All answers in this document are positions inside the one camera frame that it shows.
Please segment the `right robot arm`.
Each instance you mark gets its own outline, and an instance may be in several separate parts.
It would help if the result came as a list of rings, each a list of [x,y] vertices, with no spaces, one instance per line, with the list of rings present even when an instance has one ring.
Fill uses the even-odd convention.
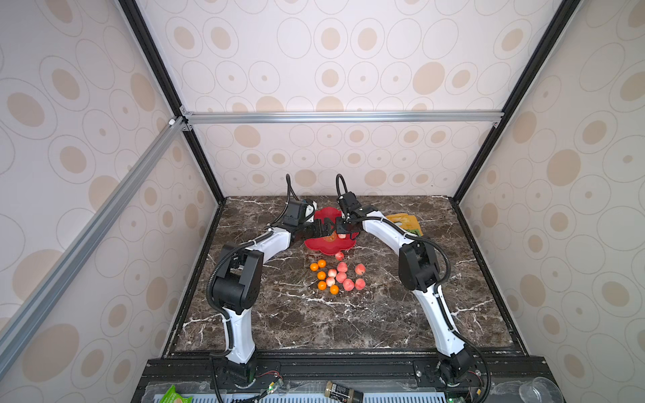
[[[480,349],[458,331],[443,296],[442,285],[450,278],[452,269],[448,255],[433,240],[406,231],[381,211],[362,205],[348,190],[341,174],[335,178],[335,188],[341,211],[335,223],[337,233],[363,230],[396,252],[399,279],[415,295],[432,330],[440,379],[448,387],[456,386],[475,371],[479,360],[486,376],[479,397],[485,400],[491,387],[490,369]]]

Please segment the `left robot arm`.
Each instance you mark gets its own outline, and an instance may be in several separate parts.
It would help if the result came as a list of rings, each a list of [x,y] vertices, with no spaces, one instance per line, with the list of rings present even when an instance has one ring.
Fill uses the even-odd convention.
[[[256,346],[252,337],[251,308],[260,294],[264,263],[302,239],[332,235],[329,219],[314,218],[317,204],[299,198],[286,176],[287,201],[282,212],[259,236],[244,243],[223,245],[206,287],[206,301],[223,318],[225,351],[213,354],[239,378],[255,377]]]

